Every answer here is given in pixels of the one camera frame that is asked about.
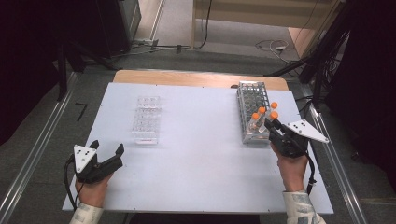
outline human hand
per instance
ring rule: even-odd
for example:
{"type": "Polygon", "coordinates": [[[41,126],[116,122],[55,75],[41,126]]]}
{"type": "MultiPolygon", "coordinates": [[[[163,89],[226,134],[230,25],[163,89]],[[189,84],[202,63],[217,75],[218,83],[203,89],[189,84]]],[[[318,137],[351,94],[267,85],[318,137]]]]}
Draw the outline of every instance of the human hand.
{"type": "Polygon", "coordinates": [[[283,179],[283,185],[287,192],[294,192],[304,189],[304,174],[308,158],[301,156],[298,158],[284,157],[280,154],[274,144],[271,148],[277,156],[277,166],[283,179]]]}
{"type": "Polygon", "coordinates": [[[113,174],[108,175],[98,183],[84,184],[84,186],[82,186],[83,183],[76,179],[76,190],[79,191],[81,189],[78,194],[79,201],[90,206],[102,208],[105,201],[107,183],[111,176],[113,174]]]}

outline gray carpet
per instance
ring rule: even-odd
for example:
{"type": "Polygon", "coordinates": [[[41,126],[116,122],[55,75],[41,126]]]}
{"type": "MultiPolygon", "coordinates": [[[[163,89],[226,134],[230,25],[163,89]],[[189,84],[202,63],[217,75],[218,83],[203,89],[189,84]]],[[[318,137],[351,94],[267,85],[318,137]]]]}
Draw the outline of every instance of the gray carpet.
{"type": "MultiPolygon", "coordinates": [[[[141,55],[124,56],[115,62],[124,69],[162,69],[182,71],[205,71],[260,76],[272,73],[284,66],[277,59],[237,56],[229,54],[164,50],[141,55]]],[[[111,82],[114,71],[101,65],[89,66],[84,74],[78,75],[77,86],[56,127],[41,160],[17,203],[8,223],[68,223],[72,213],[62,211],[65,199],[63,168],[73,145],[84,145],[90,134],[96,113],[100,106],[106,85],[111,82]],[[88,104],[80,121],[77,121],[81,107],[75,103],[88,104]]],[[[284,76],[296,98],[303,96],[296,77],[284,76]]],[[[13,137],[0,146],[0,193],[5,196],[7,188],[18,174],[24,160],[33,147],[42,128],[56,104],[57,87],[54,87],[26,118],[13,137]]],[[[372,164],[350,159],[354,151],[349,144],[350,135],[342,122],[332,116],[325,105],[321,106],[323,117],[331,139],[342,160],[347,174],[359,199],[395,198],[384,173],[372,164]]],[[[353,223],[344,198],[338,188],[331,166],[321,144],[314,144],[318,165],[330,195],[333,215],[324,216],[328,223],[353,223]]],[[[369,223],[394,223],[395,203],[382,204],[365,201],[362,204],[369,223]]],[[[101,223],[122,223],[124,214],[105,212],[101,223]]],[[[285,214],[262,216],[262,223],[286,223],[285,214]]]]}

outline sleeve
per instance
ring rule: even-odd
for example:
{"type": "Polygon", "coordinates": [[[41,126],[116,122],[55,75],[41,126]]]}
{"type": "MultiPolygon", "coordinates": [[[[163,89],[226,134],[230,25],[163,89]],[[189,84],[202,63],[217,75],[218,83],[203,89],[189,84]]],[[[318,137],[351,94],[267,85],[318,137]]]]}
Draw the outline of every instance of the sleeve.
{"type": "Polygon", "coordinates": [[[315,208],[305,190],[283,192],[288,224],[326,224],[324,219],[315,212],[315,208]]]}
{"type": "Polygon", "coordinates": [[[103,208],[80,203],[70,224],[96,224],[102,216],[103,208]]]}

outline orange cap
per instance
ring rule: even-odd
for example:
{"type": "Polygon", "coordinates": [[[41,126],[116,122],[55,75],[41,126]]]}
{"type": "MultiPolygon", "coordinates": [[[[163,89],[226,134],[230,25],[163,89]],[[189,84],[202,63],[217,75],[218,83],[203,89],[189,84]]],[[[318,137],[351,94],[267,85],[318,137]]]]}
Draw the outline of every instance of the orange cap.
{"type": "Polygon", "coordinates": [[[259,107],[259,113],[261,113],[261,114],[265,113],[265,107],[264,106],[260,106],[259,107]]]}
{"type": "Polygon", "coordinates": [[[252,118],[252,119],[258,119],[258,118],[259,118],[259,114],[258,114],[258,113],[253,113],[253,114],[251,115],[251,118],[252,118]]]}
{"type": "Polygon", "coordinates": [[[277,117],[278,117],[278,114],[276,111],[271,112],[271,114],[270,114],[271,119],[277,119],[277,117]]]}
{"type": "Polygon", "coordinates": [[[272,102],[272,103],[271,103],[271,107],[272,107],[273,109],[277,108],[277,102],[272,102]]]}

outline test tube rack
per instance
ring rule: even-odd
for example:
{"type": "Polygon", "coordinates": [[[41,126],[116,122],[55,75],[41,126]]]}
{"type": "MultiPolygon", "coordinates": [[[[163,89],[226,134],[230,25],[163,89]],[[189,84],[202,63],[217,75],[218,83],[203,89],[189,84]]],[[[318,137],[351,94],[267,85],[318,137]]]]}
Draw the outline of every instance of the test tube rack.
{"type": "Polygon", "coordinates": [[[159,96],[139,96],[132,135],[139,145],[158,144],[161,120],[161,102],[159,96]]]}
{"type": "Polygon", "coordinates": [[[268,132],[259,133],[258,131],[247,131],[251,115],[257,112],[260,106],[264,106],[265,111],[269,111],[270,109],[270,103],[264,83],[256,81],[240,81],[236,96],[241,118],[242,142],[244,144],[268,142],[268,132]]]}

